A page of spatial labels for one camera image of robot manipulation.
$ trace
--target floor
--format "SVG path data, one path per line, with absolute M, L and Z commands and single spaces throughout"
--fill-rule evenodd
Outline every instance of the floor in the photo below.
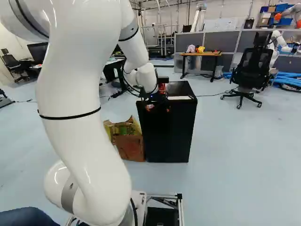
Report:
M 173 68 L 159 76 L 177 81 Z M 196 95 L 234 88 L 229 80 L 210 83 L 188 75 Z M 34 98 L 34 85 L 4 87 L 14 100 Z M 102 96 L 114 89 L 100 87 Z M 126 162 L 133 189 L 182 192 L 187 226 L 296 226 L 301 224 L 300 94 L 269 88 L 248 100 L 199 97 L 188 164 Z M 136 97 L 102 97 L 103 120 L 134 115 Z M 44 132 L 36 103 L 16 103 L 0 110 L 0 211 L 34 206 L 64 225 L 68 214 L 43 193 L 43 177 L 58 159 Z

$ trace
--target blue jeans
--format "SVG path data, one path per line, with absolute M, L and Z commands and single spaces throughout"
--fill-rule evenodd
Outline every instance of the blue jeans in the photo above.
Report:
M 3 226 L 60 226 L 50 216 L 35 207 L 26 207 L 0 212 Z

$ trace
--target gray partition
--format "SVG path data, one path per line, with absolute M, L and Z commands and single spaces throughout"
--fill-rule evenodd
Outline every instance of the gray partition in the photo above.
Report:
M 234 52 L 239 31 L 209 32 L 205 34 L 205 50 L 218 49 L 223 52 Z
M 289 39 L 290 36 L 296 36 L 296 39 L 301 39 L 301 30 L 296 29 L 278 29 L 283 32 L 284 39 Z M 229 32 L 193 32 L 184 33 L 176 35 L 176 49 L 174 56 L 174 71 L 182 72 L 182 57 L 179 55 L 181 52 L 185 52 L 187 47 L 191 44 L 202 45 L 204 41 L 204 46 L 207 50 L 210 49 L 220 49 L 224 52 L 222 57 L 219 58 L 218 65 L 224 65 L 223 71 L 229 71 L 232 62 L 239 63 L 241 58 L 241 53 L 244 52 L 246 48 L 253 47 L 254 37 L 256 32 L 259 34 L 266 34 L 272 32 L 273 29 L 245 29 L 241 31 L 229 31 Z M 187 64 L 187 70 L 191 73 L 199 73 L 200 70 L 212 70 L 213 58 L 201 57 L 201 64 L 198 61 L 196 63 L 191 62 Z M 299 63 L 301 62 L 301 55 L 296 54 L 293 56 L 280 56 L 274 67 L 283 72 L 295 72 L 301 73 L 301 67 Z
M 279 56 L 274 67 L 280 72 L 301 73 L 300 57 Z
M 254 46 L 253 41 L 256 32 L 258 32 L 260 35 L 260 34 L 269 33 L 271 31 L 242 31 L 239 39 L 237 52 L 243 53 L 246 48 L 252 48 Z
M 233 54 L 223 54 L 218 57 L 217 65 L 223 65 L 223 72 L 228 72 L 232 63 Z M 202 71 L 212 71 L 214 69 L 214 57 L 212 56 L 203 56 L 201 70 Z
M 282 36 L 285 39 L 285 41 L 300 41 L 301 31 L 284 31 Z
M 189 45 L 203 45 L 203 33 L 176 34 L 175 51 L 186 52 Z

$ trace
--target white robot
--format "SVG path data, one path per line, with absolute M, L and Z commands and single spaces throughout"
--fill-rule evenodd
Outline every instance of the white robot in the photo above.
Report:
M 291 52 L 293 48 L 288 47 L 286 41 L 282 37 L 282 34 L 279 31 L 273 31 L 270 42 L 268 44 L 268 48 L 273 50 L 273 56 L 271 62 L 269 64 L 270 68 L 273 68 L 274 63 L 276 62 L 277 58 L 279 57 L 278 46 L 281 46 L 281 50 L 283 52 Z
M 130 2 L 1 0 L 0 15 L 13 34 L 49 42 L 36 98 L 61 161 L 45 177 L 47 198 L 91 226 L 132 225 L 125 220 L 133 215 L 130 176 L 103 128 L 98 97 L 100 75 L 117 43 L 127 57 L 128 82 L 156 92 Z
M 296 5 L 288 8 L 282 13 L 277 13 L 275 15 L 275 22 L 279 23 L 281 17 L 292 15 L 295 21 L 295 28 L 300 29 L 301 28 L 301 3 L 297 3 Z

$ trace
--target cubicle partition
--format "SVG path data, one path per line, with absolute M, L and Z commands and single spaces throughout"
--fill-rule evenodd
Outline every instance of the cubicle partition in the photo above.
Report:
M 219 57 L 218 65 L 223 65 L 223 71 L 228 72 L 232 63 L 238 64 L 242 53 L 246 48 L 253 47 L 256 32 L 259 34 L 272 32 L 275 29 L 242 29 L 240 31 L 226 32 L 188 32 L 178 33 L 175 36 L 174 71 L 182 72 L 181 53 L 187 50 L 189 45 L 205 46 L 205 51 L 222 50 L 223 55 Z M 286 41 L 301 41 L 301 30 L 298 29 L 277 29 Z M 298 65 L 301 54 L 280 54 L 275 62 L 275 67 L 282 72 L 301 73 Z M 211 58 L 193 56 L 186 61 L 188 73 L 212 73 L 213 62 Z

